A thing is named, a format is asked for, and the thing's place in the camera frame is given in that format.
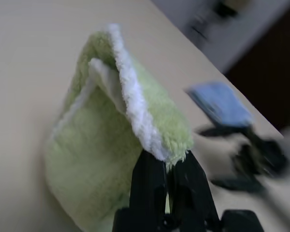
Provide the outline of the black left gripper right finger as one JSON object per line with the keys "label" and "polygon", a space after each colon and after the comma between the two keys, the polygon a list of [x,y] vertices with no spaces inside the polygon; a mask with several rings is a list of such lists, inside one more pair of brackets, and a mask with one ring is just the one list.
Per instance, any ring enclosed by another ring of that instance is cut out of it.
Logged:
{"label": "black left gripper right finger", "polygon": [[168,174],[171,214],[179,232],[219,232],[220,220],[206,174],[189,150]]}

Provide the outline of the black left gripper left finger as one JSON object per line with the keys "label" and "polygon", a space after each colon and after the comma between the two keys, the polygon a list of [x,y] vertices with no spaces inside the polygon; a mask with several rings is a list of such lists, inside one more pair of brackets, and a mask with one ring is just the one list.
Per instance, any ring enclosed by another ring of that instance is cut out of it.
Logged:
{"label": "black left gripper left finger", "polygon": [[116,211],[114,232],[166,232],[165,164],[143,150],[132,172],[129,206]]}

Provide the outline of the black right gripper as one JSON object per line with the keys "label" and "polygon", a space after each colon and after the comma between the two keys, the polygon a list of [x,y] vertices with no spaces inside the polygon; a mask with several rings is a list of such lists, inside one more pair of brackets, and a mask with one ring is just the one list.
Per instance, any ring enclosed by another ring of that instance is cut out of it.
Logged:
{"label": "black right gripper", "polygon": [[[227,137],[233,134],[247,136],[252,131],[252,126],[215,126],[195,130],[203,137]],[[248,176],[281,176],[288,168],[288,159],[275,140],[255,138],[249,144],[241,144],[238,153],[233,156],[233,167],[237,172]],[[210,182],[229,191],[252,194],[267,192],[255,177],[219,177],[212,178]]]}

